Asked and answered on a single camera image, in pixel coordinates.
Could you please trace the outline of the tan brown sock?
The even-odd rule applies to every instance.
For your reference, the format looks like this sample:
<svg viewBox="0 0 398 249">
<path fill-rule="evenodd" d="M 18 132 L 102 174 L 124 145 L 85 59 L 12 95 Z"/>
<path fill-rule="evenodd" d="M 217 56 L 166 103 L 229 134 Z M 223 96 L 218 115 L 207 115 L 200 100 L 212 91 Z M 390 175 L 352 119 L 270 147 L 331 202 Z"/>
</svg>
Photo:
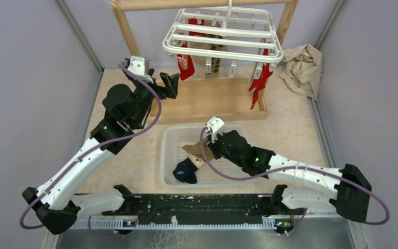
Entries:
<svg viewBox="0 0 398 249">
<path fill-rule="evenodd" d="M 203 156 L 201 145 L 204 148 L 206 157 Z M 214 159 L 214 155 L 213 155 L 212 151 L 209 149 L 209 147 L 207 146 L 206 140 L 203 140 L 202 142 L 199 141 L 193 145 L 184 145 L 184 146 L 182 146 L 182 149 L 186 153 L 191 154 L 195 157 L 198 157 L 198 158 L 202 159 L 203 161 L 206 161 L 207 158 Z"/>
</svg>

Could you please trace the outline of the navy santa sock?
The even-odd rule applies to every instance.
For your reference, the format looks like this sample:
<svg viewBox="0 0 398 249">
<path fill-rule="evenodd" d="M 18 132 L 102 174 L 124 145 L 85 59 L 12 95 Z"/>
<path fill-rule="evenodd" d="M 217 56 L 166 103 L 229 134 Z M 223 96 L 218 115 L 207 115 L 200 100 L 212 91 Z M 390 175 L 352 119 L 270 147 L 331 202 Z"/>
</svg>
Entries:
<svg viewBox="0 0 398 249">
<path fill-rule="evenodd" d="M 206 160 L 189 154 L 187 158 L 179 162 L 173 170 L 173 176 L 182 183 L 196 184 L 196 172 L 206 163 Z"/>
</svg>

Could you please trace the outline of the white clip drying hanger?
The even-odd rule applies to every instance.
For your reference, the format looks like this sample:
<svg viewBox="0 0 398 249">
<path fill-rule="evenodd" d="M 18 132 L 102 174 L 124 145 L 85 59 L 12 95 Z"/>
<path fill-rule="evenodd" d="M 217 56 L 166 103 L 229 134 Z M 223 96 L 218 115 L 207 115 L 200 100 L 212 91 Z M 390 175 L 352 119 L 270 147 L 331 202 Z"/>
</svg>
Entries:
<svg viewBox="0 0 398 249">
<path fill-rule="evenodd" d="M 205 24 L 188 24 L 189 18 L 203 19 Z M 210 50 L 209 44 L 227 45 L 228 51 Z M 283 58 L 271 13 L 264 9 L 231 5 L 180 9 L 162 47 L 169 55 L 204 58 L 204 67 L 206 59 L 228 60 L 231 77 L 238 61 L 253 62 L 255 68 L 261 67 L 257 63 L 269 63 L 273 70 Z"/>
</svg>

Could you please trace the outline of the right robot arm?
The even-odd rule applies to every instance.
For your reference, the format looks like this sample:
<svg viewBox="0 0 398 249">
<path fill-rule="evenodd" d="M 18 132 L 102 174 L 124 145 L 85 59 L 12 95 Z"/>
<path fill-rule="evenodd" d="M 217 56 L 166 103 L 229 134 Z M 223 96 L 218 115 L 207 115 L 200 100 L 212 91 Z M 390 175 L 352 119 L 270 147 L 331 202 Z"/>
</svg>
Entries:
<svg viewBox="0 0 398 249">
<path fill-rule="evenodd" d="M 304 164 L 272 150 L 251 146 L 237 131 L 206 135 L 205 148 L 247 174 L 241 180 L 263 177 L 294 184 L 277 185 L 271 199 L 274 212 L 310 208 L 336 211 L 345 219 L 365 223 L 372 186 L 352 164 L 325 168 Z"/>
</svg>

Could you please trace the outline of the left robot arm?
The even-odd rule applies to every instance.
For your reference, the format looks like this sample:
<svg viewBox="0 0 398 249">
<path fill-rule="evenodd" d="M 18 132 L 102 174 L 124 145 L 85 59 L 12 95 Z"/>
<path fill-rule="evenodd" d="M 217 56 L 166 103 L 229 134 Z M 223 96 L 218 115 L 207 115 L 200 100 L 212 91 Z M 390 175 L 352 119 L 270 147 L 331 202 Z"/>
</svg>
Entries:
<svg viewBox="0 0 398 249">
<path fill-rule="evenodd" d="M 179 74 L 161 73 L 159 86 L 151 75 L 127 75 L 135 86 L 112 86 L 103 99 L 105 116 L 79 151 L 43 185 L 28 187 L 22 197 L 52 234 L 67 231 L 80 218 L 92 215 L 137 215 L 137 201 L 123 185 L 106 192 L 79 193 L 81 185 L 104 163 L 116 156 L 133 137 L 148 131 L 145 124 L 154 101 L 175 99 Z"/>
</svg>

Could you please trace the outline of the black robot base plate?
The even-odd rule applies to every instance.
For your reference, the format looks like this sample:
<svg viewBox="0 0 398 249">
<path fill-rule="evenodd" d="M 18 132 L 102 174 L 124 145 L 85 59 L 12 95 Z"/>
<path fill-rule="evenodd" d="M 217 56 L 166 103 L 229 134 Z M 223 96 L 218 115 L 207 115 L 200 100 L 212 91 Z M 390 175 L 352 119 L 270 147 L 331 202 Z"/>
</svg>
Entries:
<svg viewBox="0 0 398 249">
<path fill-rule="evenodd" d="M 175 195 L 142 194 L 127 199 L 115 211 L 104 216 L 136 216 L 140 225 L 168 225 L 175 217 L 180 225 L 259 225 L 264 218 L 283 215 L 286 218 L 304 213 L 291 210 L 271 195 L 209 194 Z"/>
</svg>

